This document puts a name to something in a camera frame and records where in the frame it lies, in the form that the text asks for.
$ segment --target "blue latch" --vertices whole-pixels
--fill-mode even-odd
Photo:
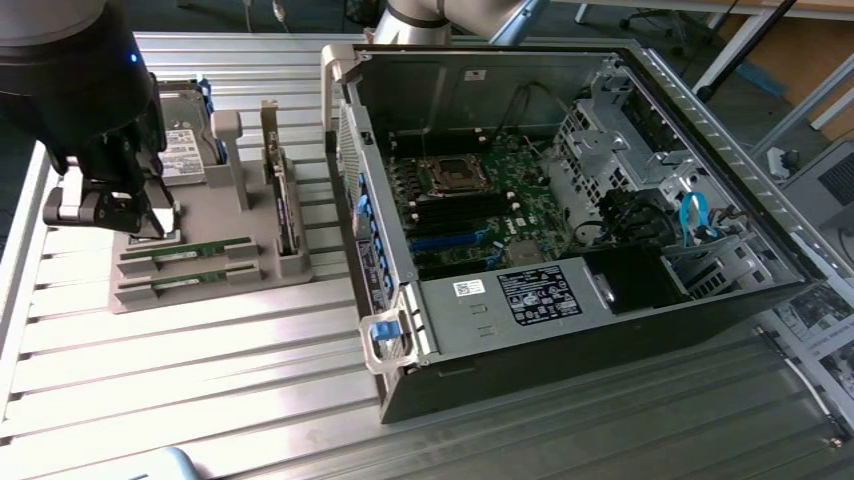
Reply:
[[[368,196],[361,195],[358,197],[358,201],[356,202],[356,213],[361,215],[368,207]]]
[[[370,325],[370,340],[393,340],[400,336],[397,322],[376,322]]]

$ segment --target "table leg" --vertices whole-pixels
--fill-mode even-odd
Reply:
[[[579,25],[583,25],[584,22],[584,17],[587,16],[587,9],[589,8],[589,5],[587,5],[585,3],[581,3],[577,6],[577,12],[575,13],[575,23],[577,23]]]
[[[705,22],[705,26],[708,27],[708,29],[713,30],[715,28],[717,28],[724,18],[725,15],[723,15],[723,12],[712,13],[708,16],[708,21]]]
[[[693,92],[696,92],[700,87],[708,85],[715,80],[717,74],[723,70],[723,67],[727,65],[727,63],[729,63],[729,60],[735,57],[735,54],[739,52],[744,44],[749,41],[749,38],[756,34],[759,29],[761,28],[761,24],[771,17],[772,13],[773,10],[768,9],[760,14],[752,15],[749,18],[747,18],[744,25],[741,25],[741,28],[739,28],[737,32],[735,32],[729,43],[727,43],[725,47],[723,47],[723,50],[720,50],[717,58],[715,58],[715,61],[711,62],[705,73],[703,73],[703,76],[699,77],[699,80],[693,85]]]

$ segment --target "metal table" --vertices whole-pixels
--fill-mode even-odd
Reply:
[[[364,370],[320,135],[318,49],[341,35],[142,34],[160,78],[202,74],[244,112],[261,99],[297,163],[313,283],[110,315],[112,234],[47,229],[37,148],[0,270],[0,472],[101,479],[176,445],[205,477],[849,478],[854,449],[748,334],[390,426]]]

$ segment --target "floor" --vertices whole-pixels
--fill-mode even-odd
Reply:
[[[176,8],[174,0],[128,0],[130,27],[134,31],[157,32],[245,32],[246,22],[242,3],[237,0],[197,0],[186,8]],[[357,33],[361,27],[342,20],[342,3],[338,0],[312,0],[286,2],[285,22],[292,33]],[[699,78],[711,63],[720,45],[703,44],[703,31],[692,31],[691,45],[681,57],[669,54],[676,41],[665,35],[665,19],[635,20],[629,30],[620,30],[617,20],[633,13],[635,9],[620,7],[592,7],[587,15],[587,24],[577,25],[573,16],[577,7],[571,4],[551,4],[532,36],[547,37],[629,37],[644,46],[657,49],[671,62],[676,71],[681,71],[687,59],[692,56],[693,46],[699,52],[691,62],[684,79],[691,84]],[[276,21],[268,2],[256,2],[250,9],[252,30],[256,33],[281,32],[284,27]],[[709,102],[712,111],[729,127],[743,145],[756,142],[779,119],[789,111],[784,100],[771,97],[744,79],[732,76],[721,86]],[[29,154],[31,139],[14,131],[0,121],[0,250],[11,221],[11,212],[17,204],[19,186]],[[812,131],[805,122],[797,125],[780,147],[796,149],[803,159],[809,159],[827,145],[820,133]]]

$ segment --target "label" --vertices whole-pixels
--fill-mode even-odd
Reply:
[[[162,176],[201,175],[201,154],[192,130],[166,130],[165,151],[160,154]]]
[[[174,260],[185,260],[186,258],[196,258],[198,256],[198,252],[182,252],[182,253],[172,253],[169,255],[160,255],[158,257],[153,257],[152,260],[154,262],[173,262]]]
[[[581,313],[557,265],[499,275],[497,282],[519,325],[548,322]]]
[[[485,80],[485,70],[465,70],[465,75],[462,76],[462,80],[465,82],[476,82],[480,80]]]
[[[453,292],[457,297],[464,297],[466,295],[476,295],[477,293],[485,292],[485,288],[482,288],[481,280],[468,280],[465,282],[456,282],[453,284]]]

